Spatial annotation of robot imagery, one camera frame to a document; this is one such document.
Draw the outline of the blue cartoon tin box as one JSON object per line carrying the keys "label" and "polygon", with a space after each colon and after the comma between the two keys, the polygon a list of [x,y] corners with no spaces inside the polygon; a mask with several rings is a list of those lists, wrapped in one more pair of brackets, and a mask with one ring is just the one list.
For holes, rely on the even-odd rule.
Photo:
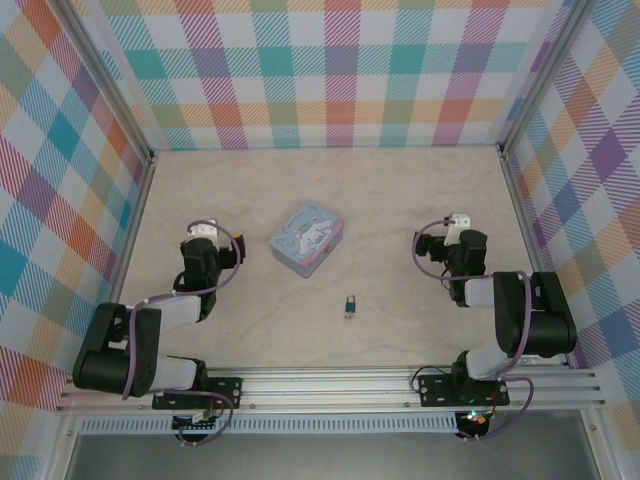
{"label": "blue cartoon tin box", "polygon": [[344,221],[317,202],[300,207],[271,237],[273,257],[309,278],[341,242]]}

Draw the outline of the aluminium side rail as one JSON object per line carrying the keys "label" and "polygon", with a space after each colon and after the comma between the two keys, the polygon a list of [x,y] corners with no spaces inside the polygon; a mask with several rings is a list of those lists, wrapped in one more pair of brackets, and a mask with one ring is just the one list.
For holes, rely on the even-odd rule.
{"label": "aluminium side rail", "polygon": [[90,303],[78,316],[79,335],[83,338],[91,332],[97,307],[119,298],[117,290],[124,282],[139,227],[137,215],[146,198],[148,163],[148,157],[138,156],[127,147],[113,177],[107,175],[105,161],[94,172],[90,188],[103,207],[100,214],[87,217],[99,223],[83,276]]}
{"label": "aluminium side rail", "polygon": [[496,151],[511,197],[517,223],[531,264],[532,313],[524,353],[543,358],[571,355],[577,344],[577,329],[560,280],[545,269],[534,229],[529,222],[523,194],[517,186],[514,170],[504,147]]}

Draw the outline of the aluminium corner post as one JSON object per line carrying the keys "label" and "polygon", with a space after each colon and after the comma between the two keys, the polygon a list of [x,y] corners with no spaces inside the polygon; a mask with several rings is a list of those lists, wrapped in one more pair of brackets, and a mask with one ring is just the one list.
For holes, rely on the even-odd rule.
{"label": "aluminium corner post", "polygon": [[134,144],[136,151],[147,164],[152,164],[154,156],[153,149],[147,142],[133,112],[111,75],[99,49],[95,46],[91,36],[82,23],[81,17],[73,7],[71,0],[48,1],[60,23],[70,34],[72,43],[87,65],[87,69],[94,78],[98,89],[104,94],[107,103],[121,122],[123,130]]}
{"label": "aluminium corner post", "polygon": [[523,135],[597,1],[549,0],[507,96],[505,118],[495,142],[501,159]]}

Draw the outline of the black left controller board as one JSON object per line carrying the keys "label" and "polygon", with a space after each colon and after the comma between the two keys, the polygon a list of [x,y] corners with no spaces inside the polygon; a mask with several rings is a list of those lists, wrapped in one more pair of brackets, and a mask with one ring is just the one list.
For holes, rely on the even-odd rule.
{"label": "black left controller board", "polygon": [[171,428],[175,431],[184,430],[183,434],[207,435],[215,432],[222,425],[217,412],[204,410],[193,414],[175,415],[171,420]]}

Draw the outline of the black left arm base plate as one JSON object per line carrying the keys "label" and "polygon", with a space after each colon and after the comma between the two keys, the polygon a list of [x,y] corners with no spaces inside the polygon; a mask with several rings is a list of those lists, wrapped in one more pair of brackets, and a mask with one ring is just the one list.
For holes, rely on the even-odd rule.
{"label": "black left arm base plate", "polygon": [[242,379],[240,377],[206,377],[196,380],[190,390],[181,394],[168,393],[153,396],[151,407],[153,410],[209,410],[211,407],[220,409],[227,407],[226,403],[202,392],[213,392],[228,398],[234,408],[240,406],[242,394]]}

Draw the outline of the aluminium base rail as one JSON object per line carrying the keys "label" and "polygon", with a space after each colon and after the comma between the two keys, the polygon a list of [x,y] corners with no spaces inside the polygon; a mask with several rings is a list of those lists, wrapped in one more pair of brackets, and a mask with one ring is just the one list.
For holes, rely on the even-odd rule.
{"label": "aluminium base rail", "polygon": [[[421,400],[434,399],[434,411],[452,411],[441,393],[413,376],[409,367],[247,368],[212,369],[214,377],[239,377],[240,414],[341,414],[410,413],[421,410]],[[515,411],[527,400],[534,385],[532,410],[581,410],[602,408],[605,395],[591,370],[565,365],[525,366],[512,372],[519,380],[499,389],[507,393],[506,411]],[[68,383],[59,400],[61,415],[174,414],[190,415],[200,408],[177,410],[175,400],[163,409],[153,407],[154,396],[123,401],[118,395],[82,390]]]}

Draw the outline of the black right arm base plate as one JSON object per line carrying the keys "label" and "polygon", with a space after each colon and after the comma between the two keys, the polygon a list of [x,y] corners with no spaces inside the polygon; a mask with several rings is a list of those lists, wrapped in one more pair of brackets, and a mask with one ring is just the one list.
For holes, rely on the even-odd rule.
{"label": "black right arm base plate", "polygon": [[510,397],[505,382],[465,379],[456,383],[450,374],[418,376],[422,407],[507,406]]}

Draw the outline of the right controller board with lights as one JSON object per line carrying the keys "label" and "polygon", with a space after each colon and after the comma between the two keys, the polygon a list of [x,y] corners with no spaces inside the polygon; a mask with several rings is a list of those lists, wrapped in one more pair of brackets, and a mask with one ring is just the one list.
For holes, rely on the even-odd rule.
{"label": "right controller board with lights", "polygon": [[482,437],[490,427],[491,414],[472,410],[456,414],[457,436],[463,439]]}

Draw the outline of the grey metal panel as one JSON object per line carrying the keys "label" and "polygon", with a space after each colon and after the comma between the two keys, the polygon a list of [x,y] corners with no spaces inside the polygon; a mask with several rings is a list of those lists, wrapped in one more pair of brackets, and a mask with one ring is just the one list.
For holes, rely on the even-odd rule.
{"label": "grey metal panel", "polygon": [[82,436],[65,480],[601,480],[582,445],[528,449],[502,437],[229,435],[201,448],[171,436]]}

